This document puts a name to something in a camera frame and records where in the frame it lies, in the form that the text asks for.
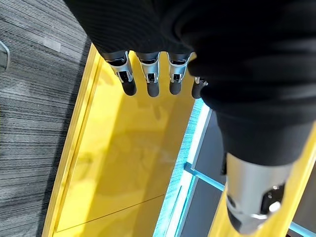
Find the black sleeve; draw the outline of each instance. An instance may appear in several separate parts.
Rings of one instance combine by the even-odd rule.
[[[293,162],[316,118],[314,0],[65,0],[99,51],[196,52],[224,148]]]

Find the floor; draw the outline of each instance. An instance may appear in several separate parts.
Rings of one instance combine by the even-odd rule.
[[[62,0],[0,9],[0,237],[40,236],[90,41]]]

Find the robotic finger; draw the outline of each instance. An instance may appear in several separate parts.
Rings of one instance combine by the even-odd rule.
[[[134,95],[137,89],[133,77],[132,65],[128,58],[128,51],[101,53],[101,55],[122,83],[125,94]]]

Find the robotic arm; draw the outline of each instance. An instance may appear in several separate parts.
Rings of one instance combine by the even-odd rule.
[[[120,73],[122,67],[131,71],[126,50],[137,52],[153,97],[159,93],[158,52],[169,52],[174,69],[180,64],[173,62],[173,53],[196,52],[188,70],[197,85],[207,85],[201,96],[216,111],[223,135],[231,224],[248,234],[279,210],[316,118],[314,1],[65,2],[116,67],[122,85],[129,83],[131,95],[136,92],[132,74]],[[122,50],[122,64],[116,64],[111,55]],[[174,94],[179,85],[171,83],[180,79],[181,74],[170,78]]]

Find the yellow edge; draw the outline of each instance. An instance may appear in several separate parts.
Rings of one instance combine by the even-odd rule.
[[[249,237],[285,236],[303,195],[316,159],[316,123],[313,126],[301,158],[294,165],[285,190],[282,209],[259,231]],[[209,231],[209,237],[238,237],[231,226],[226,209],[226,190],[224,190]]]
[[[62,209],[63,199],[65,198],[64,194],[67,192],[67,180],[71,176],[71,167],[76,163],[73,157],[75,157],[76,147],[82,136],[82,125],[84,124],[86,112],[92,103],[92,97],[96,87],[95,81],[98,79],[98,77],[96,77],[96,71],[98,64],[102,63],[102,60],[99,59],[100,55],[97,53],[96,48],[91,45],[50,197],[42,232],[43,237],[51,237],[58,223],[59,212]]]

